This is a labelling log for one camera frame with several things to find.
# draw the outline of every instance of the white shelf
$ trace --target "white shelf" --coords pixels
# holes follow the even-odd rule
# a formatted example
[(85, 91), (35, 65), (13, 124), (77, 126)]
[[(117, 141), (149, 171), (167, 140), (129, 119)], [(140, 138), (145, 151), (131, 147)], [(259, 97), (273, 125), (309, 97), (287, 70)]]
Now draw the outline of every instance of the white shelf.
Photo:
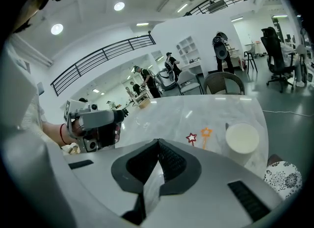
[(191, 59), (197, 59), (200, 57), (200, 54), (198, 53), (197, 47), (191, 36), (188, 36), (187, 38), (180, 41), (176, 47), (179, 55), (181, 56), (181, 59), (185, 64), (188, 64)]

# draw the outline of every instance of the white sleeve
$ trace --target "white sleeve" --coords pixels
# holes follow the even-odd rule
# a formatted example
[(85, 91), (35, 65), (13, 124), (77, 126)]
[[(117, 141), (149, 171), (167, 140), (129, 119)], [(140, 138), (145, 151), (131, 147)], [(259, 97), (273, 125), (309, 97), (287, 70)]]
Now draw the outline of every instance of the white sleeve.
[(293, 48), (289, 47), (286, 44), (280, 43), (280, 47), (281, 47), (281, 52), (282, 52), (283, 55), (290, 54), (290, 53), (294, 52)]

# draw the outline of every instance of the red bracelet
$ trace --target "red bracelet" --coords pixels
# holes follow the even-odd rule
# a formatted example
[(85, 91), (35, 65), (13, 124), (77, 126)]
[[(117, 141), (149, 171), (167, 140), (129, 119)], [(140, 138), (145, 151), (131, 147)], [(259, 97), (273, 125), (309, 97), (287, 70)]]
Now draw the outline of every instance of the red bracelet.
[(62, 137), (62, 127), (63, 127), (63, 125), (65, 125), (65, 124), (61, 124), (61, 126), (60, 126), (60, 137), (61, 137), (61, 139), (62, 139), (62, 141), (63, 141), (63, 143), (64, 144), (66, 144), (66, 145), (70, 145), (70, 144), (67, 144), (66, 142), (64, 142), (64, 140), (63, 140), (63, 137)]

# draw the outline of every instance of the paper cup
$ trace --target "paper cup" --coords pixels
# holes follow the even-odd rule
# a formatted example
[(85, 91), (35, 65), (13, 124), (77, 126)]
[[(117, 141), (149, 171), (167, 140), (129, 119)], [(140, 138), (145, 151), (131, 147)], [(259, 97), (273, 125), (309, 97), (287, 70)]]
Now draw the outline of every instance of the paper cup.
[(239, 164), (245, 164), (259, 142), (258, 131), (250, 124), (238, 123), (229, 126), (226, 131), (228, 157)]

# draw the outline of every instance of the ceiling light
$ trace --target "ceiling light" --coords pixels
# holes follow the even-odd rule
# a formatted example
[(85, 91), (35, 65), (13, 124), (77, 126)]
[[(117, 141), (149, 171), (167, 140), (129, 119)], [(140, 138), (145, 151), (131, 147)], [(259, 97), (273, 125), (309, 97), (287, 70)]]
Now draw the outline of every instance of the ceiling light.
[(274, 15), (273, 18), (284, 18), (288, 17), (288, 15)]
[(57, 35), (63, 31), (63, 25), (62, 24), (56, 24), (53, 25), (51, 28), (51, 34)]
[(124, 8), (124, 3), (123, 2), (118, 2), (117, 4), (115, 4), (115, 6), (114, 6), (114, 10), (116, 10), (116, 11), (120, 11), (120, 10), (122, 10), (123, 8)]
[(147, 26), (149, 23), (148, 22), (143, 22), (143, 23), (138, 23), (136, 24), (137, 26)]
[(161, 59), (163, 59), (163, 56), (159, 57), (156, 62), (160, 61)]
[(178, 10), (178, 13), (179, 13), (182, 9), (184, 9), (186, 6), (187, 6), (187, 4), (184, 4), (183, 7), (181, 7), (181, 8)]
[(241, 19), (243, 19), (243, 17), (239, 17), (239, 18), (236, 18), (234, 20), (231, 20), (231, 22), (235, 22), (235, 21), (238, 21), (238, 20), (241, 20)]

